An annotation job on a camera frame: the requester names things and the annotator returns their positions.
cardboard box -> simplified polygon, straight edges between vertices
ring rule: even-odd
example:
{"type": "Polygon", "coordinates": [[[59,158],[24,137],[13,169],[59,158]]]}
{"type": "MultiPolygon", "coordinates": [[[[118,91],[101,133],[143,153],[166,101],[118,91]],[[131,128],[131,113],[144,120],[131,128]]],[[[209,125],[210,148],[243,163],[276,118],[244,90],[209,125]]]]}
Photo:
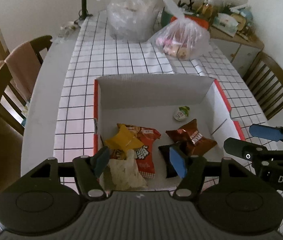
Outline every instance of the cardboard box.
{"type": "MultiPolygon", "coordinates": [[[[155,177],[146,179],[147,190],[174,190],[179,177],[166,179],[166,165],[158,146],[173,143],[166,130],[175,130],[197,119],[199,132],[218,144],[204,157],[218,162],[227,154],[223,150],[228,137],[244,139],[238,122],[230,118],[230,104],[217,80],[190,74],[126,74],[103,76],[95,80],[94,152],[102,140],[118,132],[117,123],[155,128],[161,138],[153,144],[155,177]],[[189,106],[190,115],[182,121],[173,118],[179,106],[189,106]]],[[[104,187],[109,183],[105,178],[104,187]]]]}

white plastic wrapper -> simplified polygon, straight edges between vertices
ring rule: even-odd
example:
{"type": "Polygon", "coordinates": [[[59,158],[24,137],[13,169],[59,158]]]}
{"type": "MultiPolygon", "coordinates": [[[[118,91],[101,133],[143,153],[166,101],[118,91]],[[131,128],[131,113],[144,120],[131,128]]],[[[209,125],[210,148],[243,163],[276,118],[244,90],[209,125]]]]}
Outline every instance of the white plastic wrapper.
{"type": "Polygon", "coordinates": [[[61,43],[68,39],[72,33],[79,28],[79,25],[75,22],[68,22],[60,27],[60,31],[58,33],[58,38],[61,43]]]}
{"type": "Polygon", "coordinates": [[[134,150],[127,151],[126,160],[109,160],[109,167],[115,190],[146,187],[146,181],[138,171],[134,150]]]}
{"type": "Polygon", "coordinates": [[[151,42],[165,54],[181,60],[195,59],[212,51],[209,32],[195,21],[185,18],[173,0],[164,2],[177,19],[154,34],[151,42]]]}
{"type": "Polygon", "coordinates": [[[107,16],[111,37],[147,41],[154,33],[159,11],[158,0],[110,0],[107,16]]]}

wooden chair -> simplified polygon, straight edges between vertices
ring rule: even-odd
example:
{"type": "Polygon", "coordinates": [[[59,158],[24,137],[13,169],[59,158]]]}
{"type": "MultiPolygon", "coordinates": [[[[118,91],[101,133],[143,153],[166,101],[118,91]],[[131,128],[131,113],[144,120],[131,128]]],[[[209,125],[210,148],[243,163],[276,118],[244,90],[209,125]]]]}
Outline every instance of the wooden chair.
{"type": "MultiPolygon", "coordinates": [[[[11,80],[12,80],[12,76],[9,72],[8,66],[6,65],[6,63],[3,62],[3,64],[0,67],[0,100],[2,99],[2,97],[4,97],[9,103],[9,105],[16,111],[16,113],[22,119],[25,119],[25,116],[22,113],[22,111],[5,92],[8,86],[11,89],[11,91],[14,93],[18,101],[23,106],[26,105],[26,101],[22,98],[22,96],[17,92],[17,90],[11,84],[11,80]]],[[[1,103],[0,103],[0,116],[17,132],[19,132],[21,135],[24,134],[25,128],[8,112],[8,110],[1,103]]]]}
{"type": "Polygon", "coordinates": [[[37,58],[40,62],[40,65],[43,64],[43,58],[41,57],[40,52],[43,49],[47,49],[47,51],[50,49],[50,46],[52,44],[52,42],[50,41],[51,39],[52,39],[52,36],[45,35],[45,36],[41,36],[41,37],[38,37],[30,41],[30,44],[33,50],[35,51],[37,58]]]}
{"type": "MultiPolygon", "coordinates": [[[[40,52],[44,49],[49,50],[52,42],[50,41],[52,37],[50,35],[42,36],[30,41],[30,44],[37,55],[37,58],[40,64],[43,63],[43,58],[40,55],[40,52]]],[[[11,91],[16,96],[17,100],[23,105],[26,105],[26,101],[22,98],[22,96],[18,93],[15,87],[11,84],[12,76],[9,72],[8,66],[3,62],[0,67],[0,100],[4,97],[9,105],[17,112],[17,114],[25,119],[24,114],[20,110],[20,108],[15,104],[15,102],[7,95],[5,92],[6,88],[9,87],[11,91]]],[[[24,134],[24,127],[5,109],[5,107],[0,103],[0,116],[17,132],[21,135],[24,134]]]]}
{"type": "Polygon", "coordinates": [[[267,120],[283,109],[283,70],[270,56],[259,52],[243,80],[267,120]]]}

blue gripper pad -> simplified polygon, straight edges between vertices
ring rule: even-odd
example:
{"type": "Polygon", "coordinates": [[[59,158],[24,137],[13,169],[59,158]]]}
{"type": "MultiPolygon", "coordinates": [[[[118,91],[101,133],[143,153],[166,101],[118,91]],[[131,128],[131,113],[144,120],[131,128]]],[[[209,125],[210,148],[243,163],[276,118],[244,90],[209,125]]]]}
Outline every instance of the blue gripper pad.
{"type": "Polygon", "coordinates": [[[183,179],[187,174],[185,159],[173,147],[169,148],[169,160],[178,176],[183,179]]]}
{"type": "Polygon", "coordinates": [[[264,138],[275,142],[278,142],[279,140],[283,139],[283,134],[278,128],[275,127],[252,124],[249,127],[249,132],[252,136],[264,138]]]}
{"type": "Polygon", "coordinates": [[[91,164],[93,166],[94,175],[99,178],[108,165],[110,158],[110,151],[107,146],[101,148],[93,157],[91,157],[91,164]]]}

pink plastic bag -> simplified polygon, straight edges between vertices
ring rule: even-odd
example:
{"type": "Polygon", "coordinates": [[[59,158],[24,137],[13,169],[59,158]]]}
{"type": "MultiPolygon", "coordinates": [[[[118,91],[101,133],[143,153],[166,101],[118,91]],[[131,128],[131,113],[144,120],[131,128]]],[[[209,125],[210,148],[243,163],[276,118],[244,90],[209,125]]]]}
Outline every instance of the pink plastic bag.
{"type": "Polygon", "coordinates": [[[195,59],[212,51],[209,32],[195,21],[185,18],[173,0],[163,1],[177,19],[154,34],[151,42],[165,54],[182,60],[195,59]]]}

